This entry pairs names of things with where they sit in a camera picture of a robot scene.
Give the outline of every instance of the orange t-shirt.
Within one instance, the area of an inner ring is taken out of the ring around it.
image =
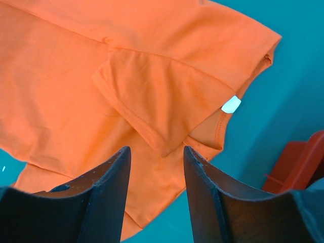
[[[0,0],[0,147],[50,190],[123,146],[132,168],[122,239],[184,189],[183,147],[210,160],[280,36],[198,0]]]

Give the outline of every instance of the orange fabric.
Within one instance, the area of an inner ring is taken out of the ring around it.
[[[122,239],[184,189],[183,148],[212,159],[280,36],[198,0],[0,0],[0,147],[16,188],[50,190],[132,149]]]

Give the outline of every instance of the teal surface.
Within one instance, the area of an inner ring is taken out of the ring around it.
[[[324,1],[218,2],[282,35],[274,65],[248,89],[228,125],[225,150],[212,161],[260,188],[288,141],[307,140],[324,129]],[[0,153],[1,185],[12,183],[22,168]],[[186,194],[125,242],[193,242]]]

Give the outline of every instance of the garment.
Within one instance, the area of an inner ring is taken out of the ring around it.
[[[280,35],[210,1],[0,0],[0,147],[15,187],[50,190],[132,150],[122,239],[184,189],[183,148],[223,149]]]

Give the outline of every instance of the orange shirt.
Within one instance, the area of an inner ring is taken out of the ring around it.
[[[50,190],[122,146],[132,168],[122,239],[184,189],[183,147],[210,160],[280,36],[198,0],[0,0],[0,147],[15,187]]]

